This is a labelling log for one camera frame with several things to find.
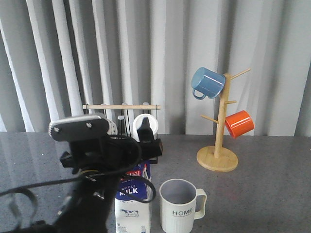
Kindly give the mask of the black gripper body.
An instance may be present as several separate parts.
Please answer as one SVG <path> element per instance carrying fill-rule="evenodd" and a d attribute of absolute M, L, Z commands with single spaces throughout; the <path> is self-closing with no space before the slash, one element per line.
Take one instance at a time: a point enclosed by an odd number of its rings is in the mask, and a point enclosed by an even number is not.
<path fill-rule="evenodd" d="M 69 152 L 64 152 L 60 162 L 72 173 L 96 170 L 105 175 L 123 174 L 141 162 L 159 157 L 163 152 L 161 139 L 137 142 L 127 137 L 103 136 L 69 142 Z"/>

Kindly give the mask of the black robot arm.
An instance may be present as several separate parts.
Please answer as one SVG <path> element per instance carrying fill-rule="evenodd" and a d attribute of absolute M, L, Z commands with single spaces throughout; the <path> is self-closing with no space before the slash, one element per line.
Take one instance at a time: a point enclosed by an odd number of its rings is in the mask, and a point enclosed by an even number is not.
<path fill-rule="evenodd" d="M 66 197 L 53 224 L 31 222 L 28 228 L 16 227 L 17 233 L 105 233 L 106 221 L 120 182 L 138 181 L 156 193 L 145 177 L 132 176 L 137 165 L 162 154 L 162 143 L 155 139 L 151 115 L 134 125 L 138 138 L 112 131 L 102 114 L 68 117 L 52 121 L 49 135 L 69 143 L 70 150 L 60 158 L 63 167 L 71 167 L 75 186 Z"/>

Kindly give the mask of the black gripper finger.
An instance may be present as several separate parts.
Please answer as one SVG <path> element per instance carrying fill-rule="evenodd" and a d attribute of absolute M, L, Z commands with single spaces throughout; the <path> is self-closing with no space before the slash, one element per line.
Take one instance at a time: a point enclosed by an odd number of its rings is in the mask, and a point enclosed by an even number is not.
<path fill-rule="evenodd" d="M 141 143 L 153 143 L 155 141 L 148 117 L 144 117 L 141 126 L 137 129 L 138 138 Z"/>

